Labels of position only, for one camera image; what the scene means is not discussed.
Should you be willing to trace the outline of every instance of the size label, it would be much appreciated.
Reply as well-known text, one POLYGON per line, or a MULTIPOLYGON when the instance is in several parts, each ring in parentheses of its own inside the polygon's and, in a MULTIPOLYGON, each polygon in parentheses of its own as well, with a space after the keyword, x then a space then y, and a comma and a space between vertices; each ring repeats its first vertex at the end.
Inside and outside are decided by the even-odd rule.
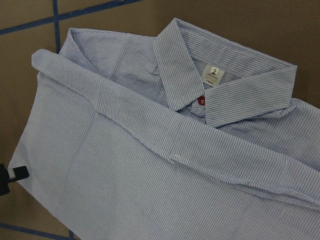
POLYGON ((204 82, 205 84, 211 86, 211 87, 215 87, 218 86, 223 75, 224 75, 225 71, 212 66, 210 64, 207 64, 203 73, 202 73, 202 82, 204 82))

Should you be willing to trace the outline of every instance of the button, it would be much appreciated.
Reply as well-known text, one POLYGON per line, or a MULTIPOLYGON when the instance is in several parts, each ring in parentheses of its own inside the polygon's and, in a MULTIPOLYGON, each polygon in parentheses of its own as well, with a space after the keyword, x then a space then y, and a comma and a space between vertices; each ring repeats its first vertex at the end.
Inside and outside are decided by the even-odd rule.
POLYGON ((200 96, 198 98, 198 103, 202 106, 205 105, 205 96, 200 96))

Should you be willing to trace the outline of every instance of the brown background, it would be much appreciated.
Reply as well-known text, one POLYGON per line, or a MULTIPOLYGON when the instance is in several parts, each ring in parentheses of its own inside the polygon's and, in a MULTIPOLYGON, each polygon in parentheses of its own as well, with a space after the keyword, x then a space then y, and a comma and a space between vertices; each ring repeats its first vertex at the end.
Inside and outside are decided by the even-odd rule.
MULTIPOLYGON (((58 0, 59 14, 105 0, 58 0)), ((0 0, 0 29, 53 15, 51 0, 0 0)), ((319 0, 143 0, 60 21, 68 29, 92 28, 156 36, 177 17, 246 47, 298 66, 293 97, 320 108, 319 0)), ((27 123, 36 89, 31 54, 56 51, 54 24, 0 35, 0 163, 7 167, 27 123)), ((0 223, 61 236, 69 232, 17 183, 0 196, 0 223)), ((47 239, 0 228, 0 239, 47 239)))

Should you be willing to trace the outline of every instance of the blue and white striped shirt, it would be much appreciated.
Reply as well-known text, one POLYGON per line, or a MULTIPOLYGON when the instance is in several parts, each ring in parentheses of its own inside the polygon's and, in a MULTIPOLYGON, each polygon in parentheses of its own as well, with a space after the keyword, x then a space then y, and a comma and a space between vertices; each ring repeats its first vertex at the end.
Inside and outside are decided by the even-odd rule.
POLYGON ((320 112, 291 98, 296 66, 176 18, 157 37, 71 28, 32 65, 10 167, 81 239, 319 238, 320 112))

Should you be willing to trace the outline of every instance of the fabric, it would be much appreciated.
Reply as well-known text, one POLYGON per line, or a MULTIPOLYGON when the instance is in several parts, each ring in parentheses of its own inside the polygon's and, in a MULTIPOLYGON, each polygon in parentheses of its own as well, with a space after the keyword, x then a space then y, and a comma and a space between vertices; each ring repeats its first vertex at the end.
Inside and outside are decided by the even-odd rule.
POLYGON ((176 18, 157 37, 71 28, 32 65, 9 166, 82 240, 319 238, 319 110, 291 99, 296 66, 176 18))

